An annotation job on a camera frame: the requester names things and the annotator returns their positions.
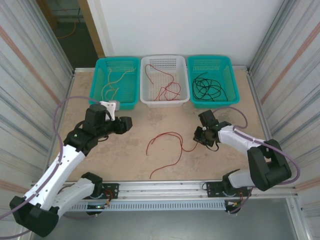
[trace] floor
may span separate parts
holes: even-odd
[[[35,236],[34,240],[43,238]],[[216,210],[103,212],[62,217],[44,239],[297,240],[285,199],[249,200],[237,216]]]

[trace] robotic arm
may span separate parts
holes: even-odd
[[[287,180],[291,177],[291,170],[286,158],[280,153],[255,142],[262,142],[281,150],[279,143],[274,140],[264,141],[256,139],[239,130],[234,130],[231,123],[219,122],[211,110],[198,115],[202,127],[198,126],[193,140],[212,147],[214,143],[227,144],[244,155],[247,155],[249,170],[234,170],[222,178],[222,188],[228,195],[234,194],[241,187],[256,186],[261,191]]]
[[[68,189],[59,192],[71,172],[98,144],[99,139],[106,140],[110,134],[124,134],[130,130],[131,117],[115,117],[116,108],[116,102],[102,101],[100,104],[90,105],[84,121],[79,122],[64,140],[61,162],[58,162],[58,155],[40,180],[23,197],[15,196],[11,200],[10,208],[14,209],[36,194],[30,202],[13,213],[18,224],[45,237],[74,204],[85,197],[98,197],[102,193],[102,178],[90,172],[82,175],[81,179]],[[53,177],[36,193],[57,164],[60,166]]]

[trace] black wire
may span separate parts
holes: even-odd
[[[208,145],[205,145],[205,146],[206,146],[206,148],[209,149],[210,151],[216,152],[216,151],[219,150],[219,146],[218,146],[218,143],[217,143],[217,142],[215,142],[215,145],[216,145],[216,150],[212,150],[210,147],[208,147]]]
[[[192,93],[195,99],[201,101],[215,102],[223,92],[225,99],[229,102],[225,90],[222,88],[220,82],[214,79],[200,77],[208,72],[201,73],[192,82]]]
[[[106,137],[105,137],[105,139],[103,139],[103,140],[98,140],[98,142],[104,142],[104,141],[107,141],[107,140],[108,140],[108,138],[109,138],[109,136],[106,136]]]

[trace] wooden tabletop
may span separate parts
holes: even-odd
[[[264,139],[255,103],[243,70],[236,70],[235,77],[240,94],[240,102],[233,105],[244,112],[248,118],[248,128],[243,132]],[[93,73],[80,72],[75,75],[71,96],[89,96]],[[87,100],[69,101],[61,127],[64,140],[75,125],[84,120]],[[100,142],[72,172],[69,181],[77,181],[82,174],[92,172],[104,181],[149,180],[151,172],[164,165],[175,163],[180,155],[180,142],[172,136],[162,136],[149,147],[149,141],[164,132],[177,132],[183,137],[183,148],[191,150],[195,146],[193,136],[197,126],[201,126],[198,114],[207,109],[194,108],[188,101],[182,107],[149,108],[138,102],[134,110],[119,111],[116,116],[132,118],[133,127],[123,135],[112,134],[109,139]],[[243,117],[231,109],[222,109],[215,113],[221,121],[243,125]],[[235,169],[248,168],[248,159],[234,148],[220,143],[217,152],[198,144],[192,152],[183,152],[177,165],[156,171],[152,180],[206,180],[221,179]]]

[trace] metal wall panel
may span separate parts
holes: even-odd
[[[249,69],[269,131],[301,168],[296,188],[314,237],[320,237],[319,33],[320,1],[289,1]]]
[[[72,76],[36,2],[0,1],[0,215],[42,175],[54,140],[53,113]],[[13,216],[4,221],[1,236],[16,233]]]

